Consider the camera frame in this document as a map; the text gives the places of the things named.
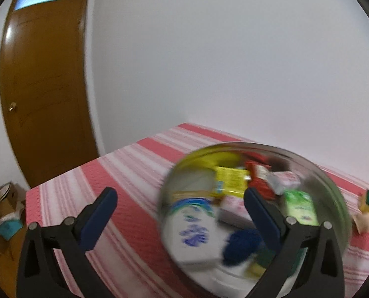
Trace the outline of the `green tissue pack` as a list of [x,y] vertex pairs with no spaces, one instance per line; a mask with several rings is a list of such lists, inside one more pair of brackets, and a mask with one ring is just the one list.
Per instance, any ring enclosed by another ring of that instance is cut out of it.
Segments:
[[295,218],[302,225],[318,226],[314,202],[307,192],[290,189],[282,196],[282,213]]

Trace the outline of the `white red-lettered snack packet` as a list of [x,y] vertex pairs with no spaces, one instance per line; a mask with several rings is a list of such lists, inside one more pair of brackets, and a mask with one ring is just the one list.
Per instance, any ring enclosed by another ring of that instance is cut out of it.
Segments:
[[299,177],[291,171],[271,172],[267,176],[267,184],[276,195],[281,196],[287,190],[298,188],[301,181]]

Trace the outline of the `yellow green sponge in tin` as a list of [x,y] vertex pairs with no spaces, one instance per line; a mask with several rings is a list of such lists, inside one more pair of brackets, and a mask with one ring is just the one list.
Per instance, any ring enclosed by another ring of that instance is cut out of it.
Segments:
[[275,258],[276,253],[267,247],[262,247],[245,271],[248,278],[260,278]]

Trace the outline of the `beige paper packet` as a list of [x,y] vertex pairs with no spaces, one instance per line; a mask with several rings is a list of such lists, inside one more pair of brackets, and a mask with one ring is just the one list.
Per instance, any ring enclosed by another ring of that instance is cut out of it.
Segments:
[[352,216],[354,225],[359,234],[369,233],[369,213],[357,213]]

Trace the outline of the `cardboard box with clutter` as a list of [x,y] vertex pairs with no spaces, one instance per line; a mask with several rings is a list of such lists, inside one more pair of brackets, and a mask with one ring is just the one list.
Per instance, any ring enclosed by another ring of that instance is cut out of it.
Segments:
[[24,205],[19,200],[14,184],[8,182],[0,186],[0,236],[6,241],[23,228],[23,210]]

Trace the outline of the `blue scrubber ball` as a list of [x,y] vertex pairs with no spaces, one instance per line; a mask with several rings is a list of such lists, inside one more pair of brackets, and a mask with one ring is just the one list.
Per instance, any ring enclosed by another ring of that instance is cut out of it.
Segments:
[[223,249],[223,265],[241,264],[259,249],[262,242],[257,229],[241,229],[233,232]]

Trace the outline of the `red white striped bedspread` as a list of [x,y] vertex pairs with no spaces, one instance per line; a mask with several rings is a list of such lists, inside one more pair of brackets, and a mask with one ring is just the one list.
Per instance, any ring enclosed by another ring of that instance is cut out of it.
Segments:
[[206,297],[169,261],[158,235],[157,203],[169,169],[186,154],[236,137],[181,124],[68,171],[30,190],[26,219],[42,226],[76,216],[110,186],[118,206],[88,254],[114,297]]

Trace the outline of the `red foil snack wrapper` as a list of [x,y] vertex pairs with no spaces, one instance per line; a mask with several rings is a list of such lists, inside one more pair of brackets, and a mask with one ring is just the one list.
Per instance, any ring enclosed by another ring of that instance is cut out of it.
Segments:
[[248,160],[245,162],[245,168],[250,173],[248,186],[255,188],[265,200],[276,200],[277,195],[267,183],[267,177],[270,173],[268,167],[257,161]]

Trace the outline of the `pink white snack packet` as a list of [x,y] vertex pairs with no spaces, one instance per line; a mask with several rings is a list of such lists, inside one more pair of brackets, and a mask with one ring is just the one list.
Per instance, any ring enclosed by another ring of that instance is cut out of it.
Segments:
[[237,196],[227,195],[223,198],[218,210],[218,220],[240,229],[254,226],[243,199]]

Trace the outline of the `round metal tin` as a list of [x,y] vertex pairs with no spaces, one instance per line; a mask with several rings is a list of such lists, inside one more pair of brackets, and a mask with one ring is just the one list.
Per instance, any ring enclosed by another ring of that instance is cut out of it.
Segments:
[[198,296],[344,296],[349,213],[311,161],[258,143],[220,143],[182,158],[160,191],[162,244]]

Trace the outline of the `yellow snack box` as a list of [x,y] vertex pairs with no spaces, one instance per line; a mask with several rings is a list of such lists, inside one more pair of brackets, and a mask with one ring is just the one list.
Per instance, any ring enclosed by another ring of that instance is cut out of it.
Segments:
[[215,197],[237,196],[242,198],[251,176],[248,170],[215,167],[215,183],[212,194]]

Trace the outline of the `white blue-print packet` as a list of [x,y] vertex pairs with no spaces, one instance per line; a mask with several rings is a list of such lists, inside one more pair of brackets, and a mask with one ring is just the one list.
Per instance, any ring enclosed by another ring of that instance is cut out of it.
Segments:
[[174,202],[167,214],[164,236],[169,254],[180,265],[208,265],[220,258],[215,213],[206,198]]

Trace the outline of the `brass door knob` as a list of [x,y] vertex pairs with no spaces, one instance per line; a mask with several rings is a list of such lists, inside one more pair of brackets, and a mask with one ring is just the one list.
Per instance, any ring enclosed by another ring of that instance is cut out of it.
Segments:
[[14,112],[17,109],[17,104],[15,102],[10,103],[8,107],[9,112]]

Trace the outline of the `brown wooden door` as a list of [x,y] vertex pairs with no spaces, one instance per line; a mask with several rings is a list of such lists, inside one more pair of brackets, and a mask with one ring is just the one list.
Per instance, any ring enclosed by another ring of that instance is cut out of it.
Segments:
[[85,84],[86,13],[87,0],[12,0],[8,10],[0,100],[30,187],[98,155]]

